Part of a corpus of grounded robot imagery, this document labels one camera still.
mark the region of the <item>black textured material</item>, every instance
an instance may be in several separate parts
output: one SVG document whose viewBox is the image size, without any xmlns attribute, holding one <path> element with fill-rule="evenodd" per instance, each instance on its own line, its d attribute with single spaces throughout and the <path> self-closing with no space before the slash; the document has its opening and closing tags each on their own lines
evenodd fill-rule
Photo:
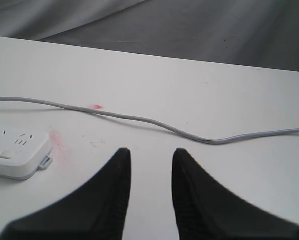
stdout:
<svg viewBox="0 0 299 240">
<path fill-rule="evenodd" d="M 172 195 L 181 240 L 299 240 L 299 226 L 237 197 L 185 149 L 173 158 Z"/>
<path fill-rule="evenodd" d="M 0 240 L 122 239 L 131 191 L 131 168 L 130 151 L 119 149 L 85 185 L 59 202 L 10 223 Z"/>
</svg>

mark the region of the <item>power outlet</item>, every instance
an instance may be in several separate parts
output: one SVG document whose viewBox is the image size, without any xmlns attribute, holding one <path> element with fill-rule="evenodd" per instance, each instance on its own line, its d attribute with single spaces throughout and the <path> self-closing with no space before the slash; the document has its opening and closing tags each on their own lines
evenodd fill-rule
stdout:
<svg viewBox="0 0 299 240">
<path fill-rule="evenodd" d="M 46 170 L 52 141 L 45 132 L 0 127 L 0 176 L 26 180 L 37 170 Z"/>
</svg>

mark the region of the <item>gray cable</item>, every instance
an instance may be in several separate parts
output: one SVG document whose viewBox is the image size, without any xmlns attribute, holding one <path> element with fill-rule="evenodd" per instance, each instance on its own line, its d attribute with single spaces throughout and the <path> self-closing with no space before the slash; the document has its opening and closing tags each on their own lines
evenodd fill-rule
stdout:
<svg viewBox="0 0 299 240">
<path fill-rule="evenodd" d="M 228 138 L 224 138 L 224 139 L 212 140 L 212 139 L 206 139 L 206 138 L 202 138 L 199 136 L 195 136 L 190 133 L 178 130 L 178 129 L 176 129 L 172 126 L 169 126 L 167 124 L 164 124 L 162 122 L 152 120 L 149 118 L 139 117 L 139 116 L 128 116 L 128 115 L 122 115 L 122 114 L 106 112 L 106 111 L 101 111 L 101 110 L 96 110 L 96 109 L 90 109 L 90 108 L 85 108 L 85 107 L 71 106 L 71 105 L 60 104 L 60 103 L 55 103 L 55 102 L 51 102 L 51 101 L 44 101 L 44 100 L 23 98 L 23 97 L 0 97 L 0 102 L 25 102 L 25 103 L 33 103 L 33 104 L 42 104 L 42 105 L 48 105 L 48 106 L 71 110 L 71 111 L 78 111 L 78 112 L 84 112 L 84 113 L 89 113 L 89 114 L 108 116 L 108 117 L 112 117 L 112 118 L 144 122 L 144 123 L 153 124 L 153 125 L 159 126 L 161 128 L 170 130 L 171 132 L 176 133 L 184 138 L 191 139 L 191 140 L 197 141 L 202 144 L 211 144 L 211 145 L 230 144 L 233 142 L 245 141 L 245 140 L 255 139 L 255 138 L 265 138 L 265 137 L 271 137 L 271 136 L 289 135 L 289 134 L 298 134 L 299 133 L 299 128 L 296 128 L 296 129 L 287 129 L 287 130 L 278 130 L 278 131 L 248 133 L 248 134 L 232 136 L 232 137 L 228 137 Z"/>
</svg>

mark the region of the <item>white table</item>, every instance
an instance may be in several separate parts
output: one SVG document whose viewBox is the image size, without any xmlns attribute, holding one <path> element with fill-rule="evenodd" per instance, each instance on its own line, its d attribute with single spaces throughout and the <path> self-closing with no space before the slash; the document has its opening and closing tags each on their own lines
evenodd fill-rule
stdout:
<svg viewBox="0 0 299 240">
<path fill-rule="evenodd" d="M 212 139 L 299 128 L 299 72 L 2 37 L 0 97 L 101 105 Z M 299 223 L 299 135 L 204 145 L 146 123 L 19 102 L 0 102 L 2 125 L 49 132 L 54 162 L 26 181 L 0 178 L 0 232 L 75 191 L 120 147 L 132 153 L 125 240 L 178 239 L 176 148 L 238 196 Z"/>
</svg>

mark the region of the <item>power strip switch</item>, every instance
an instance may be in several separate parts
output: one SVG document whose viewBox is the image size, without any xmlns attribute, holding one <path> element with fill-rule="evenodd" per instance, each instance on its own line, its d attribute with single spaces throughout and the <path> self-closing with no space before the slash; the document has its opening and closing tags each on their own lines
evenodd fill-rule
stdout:
<svg viewBox="0 0 299 240">
<path fill-rule="evenodd" d="M 45 132 L 0 127 L 0 177 L 26 180 L 52 163 L 52 141 Z"/>
</svg>

